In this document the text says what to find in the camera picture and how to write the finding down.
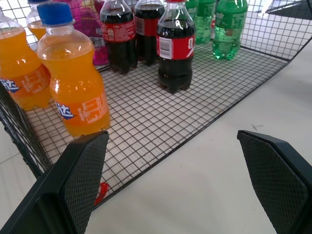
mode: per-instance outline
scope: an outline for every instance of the plastic bottle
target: plastic bottle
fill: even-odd
[[[49,2],[50,0],[28,0],[31,11],[26,17],[28,29],[35,35],[37,40],[40,40],[45,34],[45,28],[41,24],[37,6],[41,3]]]
[[[46,27],[38,56],[51,73],[51,94],[68,132],[80,136],[108,128],[110,114],[102,77],[92,64],[91,40],[74,29],[68,4],[44,3],[38,12]]]
[[[0,81],[24,110],[47,107],[51,97],[49,76],[28,46],[26,32],[0,12]]]
[[[204,43],[210,40],[211,21],[215,13],[216,0],[199,0],[196,20],[196,43]]]
[[[134,16],[124,0],[106,0],[100,13],[108,59],[113,71],[128,73],[137,67]]]
[[[167,3],[157,27],[158,77],[161,87],[175,93],[191,85],[195,25],[184,0],[167,0]]]
[[[246,0],[221,0],[216,7],[213,53],[217,59],[231,60],[240,47],[248,4]]]
[[[196,18],[197,18],[198,5],[199,5],[199,0],[186,0],[185,1],[187,12],[192,17],[192,20],[194,22],[196,22]]]
[[[139,60],[152,65],[158,60],[156,32],[165,8],[160,0],[139,0],[135,7],[136,52]]]

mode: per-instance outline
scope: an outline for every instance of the red label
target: red label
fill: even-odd
[[[63,121],[72,126],[91,124],[103,118],[108,111],[105,92],[83,103],[66,103],[54,99]]]
[[[136,33],[143,36],[155,37],[159,19],[142,19],[136,17]]]
[[[194,55],[195,35],[188,38],[156,37],[157,54],[164,59],[183,60]]]
[[[1,78],[0,82],[12,97],[21,98],[31,96],[46,89],[50,83],[48,70],[41,65],[38,69],[24,76],[10,79]]]
[[[131,20],[126,23],[102,23],[104,41],[125,42],[136,36],[135,22]]]

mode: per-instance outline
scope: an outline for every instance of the wire mesh basket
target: wire mesh basket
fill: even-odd
[[[81,0],[94,7],[93,0]],[[26,27],[26,0],[2,0],[6,16]],[[158,65],[139,63],[126,75],[101,71],[111,112],[110,141],[102,181],[106,201],[279,72],[311,40],[311,4],[295,0],[249,0],[242,46],[231,61],[216,60],[212,44],[197,45],[192,85],[170,94],[158,85]],[[36,38],[27,40],[36,48]],[[55,104],[22,111],[0,86],[0,119],[25,162],[40,176],[74,138],[66,131]]]

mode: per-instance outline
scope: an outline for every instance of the black textured panel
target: black textured panel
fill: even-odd
[[[254,191],[278,234],[289,234],[308,201],[309,190],[275,149],[239,135]]]
[[[102,135],[84,147],[64,183],[64,199],[78,234],[85,232],[97,197],[106,151],[104,138]]]

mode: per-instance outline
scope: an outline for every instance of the orange label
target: orange label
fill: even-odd
[[[91,124],[101,119],[108,111],[108,104],[104,90],[102,93],[83,103],[65,103],[55,99],[63,121],[72,126]]]
[[[22,98],[39,93],[49,86],[49,75],[41,65],[38,69],[24,76],[0,79],[5,89],[15,98]]]

